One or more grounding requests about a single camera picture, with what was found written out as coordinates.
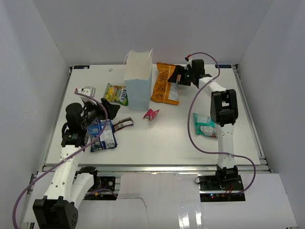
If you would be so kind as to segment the orange chips bag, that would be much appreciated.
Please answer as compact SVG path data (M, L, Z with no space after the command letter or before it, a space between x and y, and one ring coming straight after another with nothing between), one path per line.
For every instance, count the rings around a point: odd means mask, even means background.
M170 83L168 79L174 73L176 65L157 63L158 76L153 88L151 100L166 104L179 104L178 98L178 83Z

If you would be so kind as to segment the teal mint candy bag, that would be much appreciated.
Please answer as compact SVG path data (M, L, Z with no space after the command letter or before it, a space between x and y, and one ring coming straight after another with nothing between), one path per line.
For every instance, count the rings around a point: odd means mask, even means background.
M193 113L195 133L206 137L217 138L215 123L210 116Z

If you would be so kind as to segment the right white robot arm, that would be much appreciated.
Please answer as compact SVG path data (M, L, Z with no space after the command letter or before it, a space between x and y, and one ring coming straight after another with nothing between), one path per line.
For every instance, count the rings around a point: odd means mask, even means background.
M190 86L194 84L199 91L210 96L210 118L217 131L218 151L198 151L218 155L215 184L220 190L227 190L238 179L238 169L234 159L233 131L238 118L236 91L219 85L212 76L205 73L204 60L185 58L185 66L177 65L168 79L169 83Z

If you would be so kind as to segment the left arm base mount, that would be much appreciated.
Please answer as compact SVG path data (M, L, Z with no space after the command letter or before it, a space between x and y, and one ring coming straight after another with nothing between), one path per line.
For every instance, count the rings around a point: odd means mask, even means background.
M116 177L101 177L97 176L93 186L89 189L89 191L96 191L98 189L109 189L111 191L115 191Z

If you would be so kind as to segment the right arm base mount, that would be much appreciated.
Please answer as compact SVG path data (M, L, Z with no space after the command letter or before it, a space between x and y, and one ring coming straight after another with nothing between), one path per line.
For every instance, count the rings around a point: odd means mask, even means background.
M201 202L244 202L245 194L241 176L234 182L220 186L215 176L198 176L194 180L199 186Z

